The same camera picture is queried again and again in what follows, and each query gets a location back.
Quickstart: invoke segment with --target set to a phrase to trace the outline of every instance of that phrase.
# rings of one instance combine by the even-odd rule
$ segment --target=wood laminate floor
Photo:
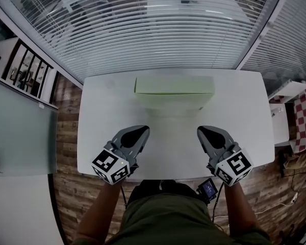
[[[95,176],[80,174],[77,171],[77,131],[78,118],[82,91],[59,76],[54,104],[59,107],[58,132],[57,132],[57,163],[58,171],[54,175],[54,187],[58,204],[59,216],[68,241],[71,243],[73,235],[83,214],[91,206],[98,195],[102,180]],[[255,212],[261,212],[267,208],[279,204],[289,204],[295,192],[291,189],[292,177],[281,178],[279,166],[275,162],[254,168],[252,172],[240,183]],[[293,170],[287,170],[286,174],[292,175]],[[298,174],[294,177],[293,188],[297,190],[306,174]],[[183,180],[193,189],[205,179]],[[221,181],[213,179],[219,188]],[[123,183],[125,196],[128,199],[137,183]],[[212,215],[214,201],[209,205]],[[118,232],[124,202],[120,193],[119,201],[109,229],[109,237]],[[216,216],[227,215],[224,192],[216,208]],[[291,206],[276,206],[257,215],[261,227],[270,235],[274,244],[280,242],[279,231],[285,234],[290,225],[295,224],[295,229],[306,223],[306,189],[300,190],[297,202]],[[216,217],[215,223],[228,232],[227,217]]]

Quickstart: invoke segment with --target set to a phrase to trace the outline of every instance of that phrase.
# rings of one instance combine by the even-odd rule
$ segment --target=person's arm
[[[96,200],[81,220],[75,239],[88,239],[95,244],[104,244],[112,215],[116,207],[122,181],[115,185],[105,183]]]
[[[239,183],[224,187],[228,208],[229,228],[231,236],[238,236],[252,227],[258,226],[257,218],[251,209]]]

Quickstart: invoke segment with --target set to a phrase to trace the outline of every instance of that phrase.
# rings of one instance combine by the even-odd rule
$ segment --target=red checkered cloth
[[[299,95],[294,102],[294,111],[296,117],[297,137],[294,153],[300,153],[306,150],[306,90]]]
[[[280,104],[282,103],[282,100],[284,99],[285,97],[282,96],[282,95],[276,95],[275,97],[271,98],[269,100],[269,103],[271,104]]]

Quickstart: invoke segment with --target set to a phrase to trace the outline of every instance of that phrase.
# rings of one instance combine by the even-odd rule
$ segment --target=small screen device
[[[218,193],[211,178],[201,183],[196,191],[204,198],[206,203],[210,203],[210,201],[216,197],[215,194]]]

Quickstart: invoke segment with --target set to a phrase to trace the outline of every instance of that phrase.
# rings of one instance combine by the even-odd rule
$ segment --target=white wire
[[[306,179],[306,176],[305,176],[305,178],[303,179],[302,184],[300,185],[299,189],[295,192],[295,195],[292,197],[292,199],[294,199],[294,197],[296,196],[296,194],[299,192],[299,190],[301,189],[301,187],[302,187],[303,184],[305,183],[305,179]],[[290,205],[283,204],[283,203],[279,203],[279,204],[273,205],[273,206],[271,206],[271,207],[269,207],[269,208],[267,208],[267,209],[265,209],[265,210],[263,210],[263,211],[255,212],[255,215],[256,215],[256,214],[261,214],[261,213],[263,213],[263,212],[266,212],[267,210],[270,210],[270,209],[272,209],[272,208],[274,208],[274,207],[276,207],[276,206],[279,206],[279,205],[283,205],[283,206],[286,206],[286,207],[291,207],[292,205],[295,204],[295,202],[293,202],[293,203],[290,204]],[[214,219],[220,218],[220,217],[228,217],[228,215],[215,216]]]

